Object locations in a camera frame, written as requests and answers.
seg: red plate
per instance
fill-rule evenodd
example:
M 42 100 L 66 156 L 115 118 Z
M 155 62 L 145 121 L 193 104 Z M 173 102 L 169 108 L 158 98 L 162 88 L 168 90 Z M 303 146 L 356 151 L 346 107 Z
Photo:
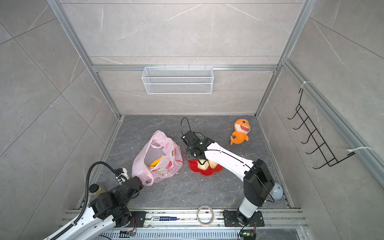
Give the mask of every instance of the red plate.
M 215 172 L 221 172 L 223 170 L 223 166 L 221 166 L 220 164 L 218 164 L 214 169 L 212 169 L 211 167 L 208 167 L 206 170 L 201 170 L 200 168 L 197 167 L 198 165 L 197 159 L 190 160 L 188 162 L 189 162 L 189 168 L 192 170 L 192 172 L 199 172 L 201 173 L 201 175 L 207 176 L 207 177 L 211 176 Z

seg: plush toy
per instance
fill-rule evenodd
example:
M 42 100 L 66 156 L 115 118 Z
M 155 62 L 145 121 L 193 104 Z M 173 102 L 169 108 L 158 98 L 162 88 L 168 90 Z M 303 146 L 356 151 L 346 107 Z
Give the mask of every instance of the plush toy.
M 246 119 L 239 119 L 235 122 L 235 131 L 232 133 L 232 136 L 235 136 L 233 138 L 231 136 L 231 145 L 234 144 L 240 144 L 244 142 L 244 140 L 249 140 L 247 134 L 251 130 L 251 126 L 249 125 L 249 122 Z

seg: white zip tie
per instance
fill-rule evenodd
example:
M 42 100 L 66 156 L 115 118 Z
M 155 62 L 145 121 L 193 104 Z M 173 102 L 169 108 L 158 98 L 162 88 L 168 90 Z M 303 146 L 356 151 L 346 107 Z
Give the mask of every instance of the white zip tie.
M 303 88 L 304 84 L 306 83 L 310 83 L 310 82 L 304 81 L 300 88 Z
M 371 148 L 371 147 L 357 147 L 357 148 L 354 148 L 354 149 L 347 149 L 347 151 L 348 151 L 348 152 L 353 152 L 353 151 L 355 151 L 355 150 L 363 149 L 363 148 L 367 148 L 367 149 L 371 149 L 371 150 L 373 150 L 373 148 Z

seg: marble tile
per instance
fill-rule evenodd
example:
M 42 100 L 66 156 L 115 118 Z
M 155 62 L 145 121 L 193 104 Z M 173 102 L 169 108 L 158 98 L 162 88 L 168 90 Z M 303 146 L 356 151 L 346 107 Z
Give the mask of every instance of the marble tile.
M 60 93 L 14 39 L 0 44 L 0 72 L 1 155 Z
M 290 59 L 384 159 L 384 60 L 311 19 Z
M 87 124 L 61 95 L 0 157 L 1 239 L 17 239 Z
M 5 41 L 8 41 L 11 38 L 12 38 L 12 36 L 5 29 L 5 27 L 3 27 L 3 25 L 1 25 L 1 23 L 0 23 L 0 44 L 5 42 Z
M 91 56 L 93 64 L 277 64 L 280 56 L 230 57 L 106 57 Z
M 110 91 L 145 91 L 141 71 L 102 71 L 100 76 Z M 262 90 L 271 71 L 215 71 L 214 91 Z
M 307 144 L 301 143 L 306 141 L 309 132 L 304 126 L 299 130 L 293 130 L 293 127 L 297 128 L 301 124 L 299 117 L 288 120 L 295 113 L 294 108 L 300 98 L 297 94 L 299 88 L 300 85 L 285 71 L 280 75 L 270 99 L 290 133 L 338 232 L 342 239 L 358 240 L 367 236 L 380 239 L 384 228 L 384 223 L 380 221 L 384 214 L 384 210 L 380 207 L 381 199 L 384 198 L 382 187 L 357 156 L 352 156 L 332 167 L 313 169 L 324 164 L 324 158 L 319 150 L 310 155 L 305 154 L 313 151 L 316 144 L 312 138 Z M 335 157 L 338 160 L 345 158 L 348 144 L 305 92 L 301 97 L 301 104 Z
M 0 8 L 0 22 L 13 37 L 55 18 L 46 0 L 4 0 Z
M 180 121 L 183 116 L 143 116 L 127 115 L 116 136 L 112 149 L 106 160 L 108 164 L 117 167 L 126 167 L 131 175 L 132 163 L 143 146 L 149 141 L 156 130 L 163 131 L 173 139 L 181 149 L 186 146 L 180 136 Z M 230 135 L 233 124 L 239 118 L 247 118 L 251 125 L 249 141 L 239 145 L 230 145 Z M 212 138 L 222 147 L 248 159 L 262 159 L 268 166 L 271 175 L 276 179 L 276 172 L 264 144 L 260 129 L 254 116 L 188 116 L 192 130 L 202 132 Z M 129 203 L 131 208 L 152 207 L 199 207 L 208 204 L 211 207 L 237 208 L 243 198 L 243 183 L 227 169 L 204 177 L 189 169 L 182 153 L 183 166 L 178 174 L 167 178 L 150 187 L 144 187 L 140 196 Z M 103 169 L 98 183 L 107 189 L 117 185 L 117 181 L 108 169 Z M 265 203 L 263 208 L 287 208 L 285 199 L 276 200 L 276 203 Z
M 201 0 L 60 0 L 61 3 L 201 3 Z M 303 3 L 304 0 L 210 0 L 209 3 Z
M 303 210 L 314 238 L 341 240 L 295 144 L 270 100 L 260 116 L 260 123 L 285 181 L 286 190 L 294 206 Z
M 264 91 L 213 91 L 211 94 L 147 94 L 110 91 L 121 114 L 253 115 Z
M 104 101 L 104 96 L 87 69 L 63 91 L 63 96 L 87 124 L 91 123 Z
M 106 144 L 115 123 L 116 117 L 113 114 L 108 103 L 104 101 L 89 126 L 103 141 L 103 143 Z
M 279 56 L 301 5 L 64 4 L 63 7 L 90 56 L 184 57 Z
M 318 0 L 311 18 L 384 58 L 384 2 Z
M 104 144 L 88 128 L 49 187 L 20 240 L 44 239 L 59 228 L 65 212 L 76 207 L 85 187 L 88 168 L 98 161 L 103 148 Z
M 60 92 L 85 68 L 57 19 L 18 36 L 16 41 Z

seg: mesh basket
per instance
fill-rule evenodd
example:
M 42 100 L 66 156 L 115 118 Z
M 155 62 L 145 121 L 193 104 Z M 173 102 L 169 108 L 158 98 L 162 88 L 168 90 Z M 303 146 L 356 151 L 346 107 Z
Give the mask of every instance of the mesh basket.
M 212 67 L 146 67 L 142 80 L 148 94 L 212 93 Z

